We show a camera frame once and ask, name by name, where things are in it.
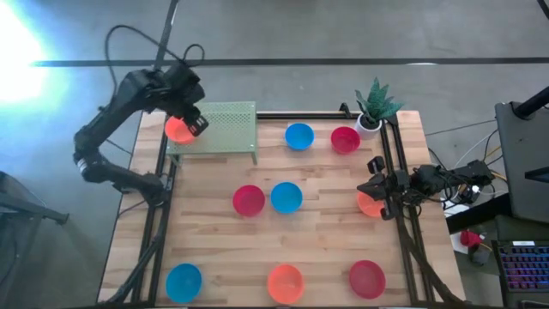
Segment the bright light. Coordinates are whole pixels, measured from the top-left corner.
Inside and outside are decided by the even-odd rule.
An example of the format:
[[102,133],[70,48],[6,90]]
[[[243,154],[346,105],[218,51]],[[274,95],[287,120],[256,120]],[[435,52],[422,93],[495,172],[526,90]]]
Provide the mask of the bright light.
[[26,99],[40,95],[47,72],[29,64],[45,57],[39,42],[4,2],[0,2],[0,40],[0,107],[25,105]]

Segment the rgb keyboard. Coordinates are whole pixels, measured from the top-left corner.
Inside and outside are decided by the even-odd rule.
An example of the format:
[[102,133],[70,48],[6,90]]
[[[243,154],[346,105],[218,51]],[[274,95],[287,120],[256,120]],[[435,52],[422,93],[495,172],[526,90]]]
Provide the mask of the rgb keyboard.
[[504,279],[502,285],[510,292],[549,292],[549,244],[538,243],[495,242],[496,259]]

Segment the gray floor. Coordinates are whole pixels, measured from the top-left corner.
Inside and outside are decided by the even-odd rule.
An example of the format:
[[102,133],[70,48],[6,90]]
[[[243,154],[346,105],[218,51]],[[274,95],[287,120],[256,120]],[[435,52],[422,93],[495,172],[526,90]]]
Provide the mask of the gray floor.
[[[84,183],[71,159],[73,134],[111,94],[106,68],[18,70],[13,59],[101,60],[104,36],[118,23],[159,38],[168,5],[169,0],[0,3],[3,21],[19,20],[3,26],[3,39],[20,33],[0,51],[0,61],[11,69],[9,79],[0,79],[0,170],[17,177],[51,208],[70,213],[65,226],[48,221],[41,226],[9,308],[93,304],[120,200],[108,184]],[[181,52],[200,43],[208,58],[546,57],[548,28],[535,0],[187,0],[178,8],[170,47]],[[114,59],[153,59],[156,49],[123,30],[113,36],[111,50]],[[117,69],[117,75],[122,78],[134,69]],[[265,111],[332,111],[342,101],[354,102],[353,90],[366,91],[377,76],[391,85],[391,95],[407,103],[406,109],[421,112],[425,133],[430,133],[494,118],[495,103],[525,100],[546,87],[549,65],[196,71],[207,100],[255,100]],[[25,88],[18,90],[21,84]],[[132,148],[139,116],[112,140]],[[494,129],[494,123],[483,124],[428,136],[427,141],[452,167]],[[497,138],[492,142],[497,145]],[[113,162],[129,164],[129,156],[110,145],[102,150]],[[464,162],[481,153],[479,147]],[[501,162],[493,167],[504,172]],[[468,299],[501,303],[497,290],[479,284],[497,282],[496,276],[470,270],[462,275]]]

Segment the wooden table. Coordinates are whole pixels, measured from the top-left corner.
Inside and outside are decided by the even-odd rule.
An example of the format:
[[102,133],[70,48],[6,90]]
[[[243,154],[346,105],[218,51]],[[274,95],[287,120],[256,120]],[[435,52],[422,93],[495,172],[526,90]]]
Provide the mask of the wooden table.
[[[133,171],[154,170],[164,117],[160,112],[142,117]],[[399,112],[398,119],[408,167],[430,163],[419,113]],[[356,185],[371,176],[366,163],[383,155],[381,139],[363,141],[356,152],[340,156],[331,149],[330,133],[337,126],[353,126],[354,120],[306,120],[316,140],[305,152],[294,152],[284,141],[286,127],[294,122],[258,122],[257,166],[245,154],[185,156],[175,182],[157,306],[177,305],[167,298],[165,281],[181,263],[196,264],[202,272],[202,291],[192,306],[275,306],[266,281],[281,263],[295,265],[304,275],[305,293],[295,306],[408,305],[395,221],[367,217],[356,204]],[[251,219],[232,209],[232,194],[241,185],[257,185],[268,196],[281,181],[293,181],[303,191],[304,204],[297,213],[280,215],[269,201]],[[121,209],[141,199],[125,196]],[[464,299],[443,211],[432,202],[422,207],[419,221],[428,260],[450,290]],[[145,207],[133,209],[118,220],[99,300],[113,295],[134,268],[146,212]],[[387,288],[377,299],[363,300],[348,285],[348,271],[361,259],[376,262],[385,272]],[[417,265],[414,275],[421,291]]]

